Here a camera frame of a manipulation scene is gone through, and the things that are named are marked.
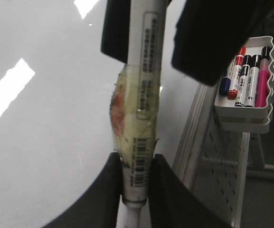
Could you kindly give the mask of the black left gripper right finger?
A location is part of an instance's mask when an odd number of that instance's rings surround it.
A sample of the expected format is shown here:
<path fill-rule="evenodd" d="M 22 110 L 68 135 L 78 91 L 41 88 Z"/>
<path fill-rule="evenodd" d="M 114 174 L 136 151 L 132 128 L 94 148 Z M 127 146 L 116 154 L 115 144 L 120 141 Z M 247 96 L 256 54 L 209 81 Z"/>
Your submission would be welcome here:
<path fill-rule="evenodd" d="M 148 188 L 153 228 L 229 228 L 181 183 L 162 154 L 151 163 Z"/>

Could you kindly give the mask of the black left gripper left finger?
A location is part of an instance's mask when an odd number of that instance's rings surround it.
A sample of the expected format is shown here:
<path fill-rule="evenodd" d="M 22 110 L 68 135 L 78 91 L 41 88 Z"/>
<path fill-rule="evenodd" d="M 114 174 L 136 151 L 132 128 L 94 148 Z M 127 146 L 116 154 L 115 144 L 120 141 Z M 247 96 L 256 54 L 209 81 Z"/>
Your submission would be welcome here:
<path fill-rule="evenodd" d="M 83 195 L 45 228 L 114 228 L 116 227 L 122 165 L 117 153 L 110 153 L 103 169 Z"/>

